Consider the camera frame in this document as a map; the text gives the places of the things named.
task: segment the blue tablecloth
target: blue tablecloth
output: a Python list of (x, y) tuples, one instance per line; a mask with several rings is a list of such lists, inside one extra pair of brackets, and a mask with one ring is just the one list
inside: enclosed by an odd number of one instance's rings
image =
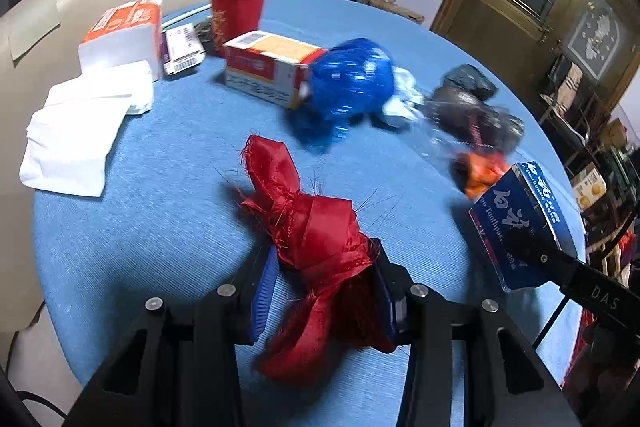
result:
[[(399, 16), (344, 0), (266, 0), (260, 27), (325, 47), (370, 38), (410, 70), (425, 92), (459, 64), (481, 68), (500, 88), (491, 103), (507, 107), (526, 125), (509, 160), (542, 165), (584, 256), (580, 215), (550, 143), (504, 84), (455, 45)], [(207, 57), (192, 74), (155, 84), (153, 110), (126, 117), (121, 127), (101, 198), (36, 192), (40, 281), (66, 359), (81, 383), (148, 297), (194, 301), (224, 282), (248, 252), (252, 230), (238, 212), (236, 188), (251, 190), (239, 152), (254, 132), (287, 144), (308, 192), (348, 198), (354, 208), (370, 197), (358, 211), (362, 229), (382, 238), (389, 258), (404, 264), (415, 281), (453, 301), (494, 298), (529, 339), (535, 337), (560, 301), (559, 291), (547, 284), (503, 295), (466, 215), (470, 204), (448, 173), (369, 123), (352, 128), (329, 153), (309, 153), (290, 135), (283, 108), (224, 86), (223, 68), (220, 58)], [(266, 335), (253, 347), (236, 349), (248, 425), (395, 425), (407, 347), (391, 355), (349, 351), (331, 377), (312, 389), (280, 386), (252, 371), (251, 361), (292, 298), (292, 288), (279, 278)], [(539, 349), (558, 380), (578, 320), (579, 308), (571, 303)], [(453, 424), (461, 425), (459, 368), (456, 375)]]

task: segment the napkin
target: napkin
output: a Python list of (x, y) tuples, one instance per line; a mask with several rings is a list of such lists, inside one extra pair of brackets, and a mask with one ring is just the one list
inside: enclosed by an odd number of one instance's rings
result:
[(394, 94), (382, 106), (381, 120), (386, 118), (401, 117), (409, 121), (418, 121), (423, 118), (422, 113), (415, 105), (424, 103), (424, 95), (415, 89), (415, 78), (407, 70), (394, 67)]
[(144, 61), (53, 86), (27, 127), (20, 181), (41, 190), (99, 197), (105, 159), (122, 120), (152, 105), (153, 74)]

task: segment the black plastic bag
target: black plastic bag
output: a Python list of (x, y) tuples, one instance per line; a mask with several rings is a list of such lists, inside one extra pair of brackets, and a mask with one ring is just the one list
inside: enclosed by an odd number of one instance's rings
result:
[(465, 89), (480, 102), (486, 102), (498, 91), (498, 88), (471, 64), (463, 64), (449, 71), (442, 85)]
[(511, 153), (524, 136), (524, 123), (501, 108), (490, 107), (468, 90), (440, 86), (423, 113), (443, 131), (474, 146)]

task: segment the door handle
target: door handle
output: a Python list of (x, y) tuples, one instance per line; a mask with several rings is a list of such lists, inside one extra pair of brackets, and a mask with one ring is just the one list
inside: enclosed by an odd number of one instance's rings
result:
[(560, 39), (556, 39), (556, 46), (553, 48), (549, 48), (549, 53), (556, 53), (556, 51), (560, 50), (560, 45), (562, 41)]
[(545, 26), (542, 28), (542, 36), (540, 37), (538, 44), (544, 44), (546, 42), (546, 36), (548, 36), (553, 30), (554, 29), (551, 26)]

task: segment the cardboard box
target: cardboard box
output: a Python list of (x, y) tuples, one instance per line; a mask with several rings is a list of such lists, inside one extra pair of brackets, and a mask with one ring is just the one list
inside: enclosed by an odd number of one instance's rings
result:
[(574, 240), (560, 211), (558, 201), (535, 163), (516, 163), (487, 190), (469, 210), (500, 284), (505, 291), (540, 286), (548, 277), (527, 266), (503, 245), (504, 234), (512, 227), (526, 229), (577, 257)]
[(225, 83), (283, 107), (298, 107), (308, 65), (325, 50), (263, 31), (240, 35), (224, 45)]
[(78, 46), (82, 73), (146, 60), (154, 80), (162, 76), (162, 0), (132, 1), (111, 8)]
[(571, 186), (581, 212), (587, 210), (607, 192), (607, 184), (593, 162), (571, 180)]
[(605, 130), (600, 134), (600, 141), (604, 147), (624, 149), (628, 145), (626, 127), (622, 125), (620, 118), (610, 121)]

